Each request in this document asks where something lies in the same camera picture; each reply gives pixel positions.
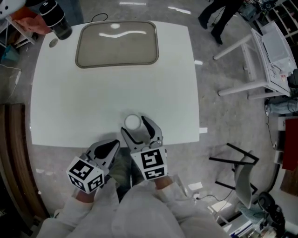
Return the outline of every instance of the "black pants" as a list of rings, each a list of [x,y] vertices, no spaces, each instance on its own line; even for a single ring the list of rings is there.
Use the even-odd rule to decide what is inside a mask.
[[[200,15],[201,20],[208,22],[210,16],[216,12],[218,9],[225,7],[222,17],[215,25],[212,32],[215,35],[221,35],[224,30],[225,24],[232,18],[232,16],[238,11],[241,7],[243,0],[214,0]]]

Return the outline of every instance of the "desk leg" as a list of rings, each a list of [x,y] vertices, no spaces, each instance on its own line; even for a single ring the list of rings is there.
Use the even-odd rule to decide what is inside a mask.
[[[269,98],[269,97],[275,97],[275,96],[281,96],[284,95],[283,93],[280,92],[273,92],[273,93],[263,93],[263,94],[256,94],[256,95],[251,95],[248,96],[248,100],[251,99],[263,99],[263,98]]]
[[[216,56],[213,56],[213,59],[218,60],[219,58],[223,57],[225,54],[231,52],[232,50],[234,50],[237,47],[241,46],[242,44],[246,43],[251,38],[252,38],[252,34],[249,34],[249,35],[245,36],[241,40],[237,41],[234,45],[231,45],[230,47],[228,47],[225,50],[221,51],[221,53],[217,54]]]
[[[257,87],[264,87],[266,85],[267,85],[267,82],[264,82],[264,81],[253,81],[253,82],[250,82],[250,83],[243,84],[241,86],[232,87],[232,88],[228,88],[228,89],[218,91],[218,95],[219,96],[224,96],[224,95],[228,95],[228,94],[231,94],[231,93],[238,93],[238,92],[250,90],[250,89],[253,89],[253,88],[257,88]]]

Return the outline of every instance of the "black and white marker cube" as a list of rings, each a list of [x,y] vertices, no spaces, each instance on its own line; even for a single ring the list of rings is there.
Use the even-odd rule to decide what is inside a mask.
[[[163,146],[132,153],[131,157],[139,167],[145,180],[168,175],[166,150]]]
[[[75,157],[66,170],[70,182],[85,193],[91,193],[104,184],[103,170]]]

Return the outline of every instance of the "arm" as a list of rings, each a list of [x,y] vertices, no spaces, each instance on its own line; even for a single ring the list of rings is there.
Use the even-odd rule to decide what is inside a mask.
[[[43,222],[37,238],[64,238],[70,234],[90,212],[94,195],[95,191],[91,194],[79,191],[75,198],[71,197],[62,210],[56,211],[53,218]]]
[[[161,201],[171,210],[185,237],[229,237],[213,216],[198,209],[195,201],[186,197],[169,176],[155,179],[154,182]]]

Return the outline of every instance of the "white sleeve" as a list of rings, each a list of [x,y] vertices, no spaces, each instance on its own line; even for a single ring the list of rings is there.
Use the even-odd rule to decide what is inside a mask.
[[[177,219],[186,238],[230,237],[210,213],[198,209],[195,201],[185,196],[177,183],[157,190],[157,194]]]
[[[54,218],[46,219],[37,238],[64,238],[90,212],[93,203],[83,203],[71,197],[64,208],[55,212]]]

